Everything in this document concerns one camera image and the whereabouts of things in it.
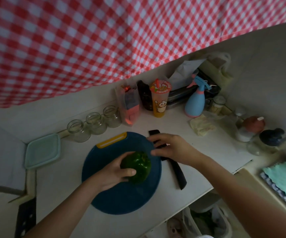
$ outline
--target black knife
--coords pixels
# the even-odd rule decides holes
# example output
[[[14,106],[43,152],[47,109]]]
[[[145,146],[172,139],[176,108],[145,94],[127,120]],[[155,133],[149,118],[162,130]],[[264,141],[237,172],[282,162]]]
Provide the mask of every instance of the black knife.
[[[155,135],[155,134],[159,134],[160,131],[157,130],[157,129],[155,129],[155,130],[150,130],[148,133],[149,133],[150,135]],[[157,148],[163,148],[163,147],[166,147],[166,146],[167,146],[167,144],[162,144],[162,145],[158,146]],[[181,190],[182,190],[183,188],[185,188],[185,186],[186,186],[186,184],[187,184],[187,181],[186,181],[186,179],[185,179],[185,176],[184,176],[184,174],[183,174],[183,171],[181,170],[179,164],[178,164],[176,161],[174,161],[174,160],[172,160],[172,159],[170,159],[170,158],[167,158],[167,157],[161,157],[161,160],[162,160],[162,161],[163,161],[163,160],[167,160],[167,159],[169,160],[169,162],[171,163],[171,165],[172,165],[172,167],[173,167],[173,170],[174,170],[174,173],[175,173],[175,176],[176,176],[178,185],[179,185],[179,187],[180,187]]]

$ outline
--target red gingham cloth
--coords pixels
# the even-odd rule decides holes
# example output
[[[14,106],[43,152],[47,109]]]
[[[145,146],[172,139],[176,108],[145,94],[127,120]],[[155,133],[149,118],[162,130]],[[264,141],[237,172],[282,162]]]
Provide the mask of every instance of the red gingham cloth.
[[[286,0],[0,0],[0,108],[112,83],[286,22]]]

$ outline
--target plastic cup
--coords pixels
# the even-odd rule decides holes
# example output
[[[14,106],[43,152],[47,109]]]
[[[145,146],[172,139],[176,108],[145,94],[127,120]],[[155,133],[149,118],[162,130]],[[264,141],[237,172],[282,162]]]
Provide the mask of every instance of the plastic cup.
[[[168,81],[158,79],[150,85],[150,90],[152,92],[153,114],[156,118],[164,116],[169,91],[171,91],[171,89],[172,86]]]

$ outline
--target round cutting board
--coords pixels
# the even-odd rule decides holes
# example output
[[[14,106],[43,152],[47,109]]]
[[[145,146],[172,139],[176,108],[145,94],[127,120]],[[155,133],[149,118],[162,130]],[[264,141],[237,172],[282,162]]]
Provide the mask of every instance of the round cutting board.
[[[145,152],[151,160],[151,172],[143,183],[134,185],[121,182],[99,193],[91,204],[104,213],[122,215],[133,212],[147,203],[157,189],[162,172],[161,159],[159,156],[151,156],[152,149],[152,142],[133,132],[122,133],[94,146],[85,159],[82,182],[128,151]]]

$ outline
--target hand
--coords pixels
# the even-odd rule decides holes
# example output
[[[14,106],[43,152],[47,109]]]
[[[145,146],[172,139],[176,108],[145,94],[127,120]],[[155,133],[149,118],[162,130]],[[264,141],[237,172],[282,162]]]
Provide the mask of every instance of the hand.
[[[169,144],[164,148],[151,151],[153,156],[164,156],[171,158],[179,163],[197,168],[200,162],[206,157],[203,153],[196,150],[179,135],[157,134],[147,137],[149,141],[159,140],[154,147],[162,144]]]
[[[96,183],[99,184],[99,192],[107,190],[119,184],[123,181],[128,181],[124,177],[134,176],[136,174],[135,169],[121,169],[121,161],[128,155],[134,152],[126,152],[121,156],[117,157],[110,164],[106,165],[102,170],[95,173],[90,178],[95,179]]]

